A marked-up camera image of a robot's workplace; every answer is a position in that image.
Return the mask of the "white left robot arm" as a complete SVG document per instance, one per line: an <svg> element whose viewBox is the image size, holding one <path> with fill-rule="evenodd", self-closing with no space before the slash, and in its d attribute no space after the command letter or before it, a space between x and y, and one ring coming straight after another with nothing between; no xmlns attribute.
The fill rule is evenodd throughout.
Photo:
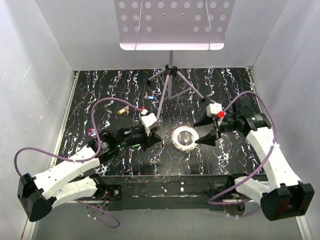
<svg viewBox="0 0 320 240"><path fill-rule="evenodd" d="M22 175L17 198L30 222L39 221L55 207L80 198L119 200L120 184L105 183L97 173L76 178L117 156L120 148L138 145L146 150L160 142L162 138L154 129L147 134L141 124L121 128L116 135L105 129L73 155L71 162L63 161L34 176Z"/></svg>

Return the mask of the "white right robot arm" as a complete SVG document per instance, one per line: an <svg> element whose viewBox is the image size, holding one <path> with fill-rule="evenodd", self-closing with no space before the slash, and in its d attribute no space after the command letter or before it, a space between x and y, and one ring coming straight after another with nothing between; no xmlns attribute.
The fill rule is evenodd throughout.
<svg viewBox="0 0 320 240"><path fill-rule="evenodd" d="M195 127L212 124L214 128L195 143L215 146L222 133L238 131L256 152L260 165L251 174L240 173L228 176L227 183L219 193L211 196L211 205L227 205L226 197L244 200L237 204L254 201L270 221L303 216L315 194L310 183L303 183L292 170L277 144L277 132L270 117L253 109L251 97L245 93L235 97L226 115L220 103L210 103Z"/></svg>

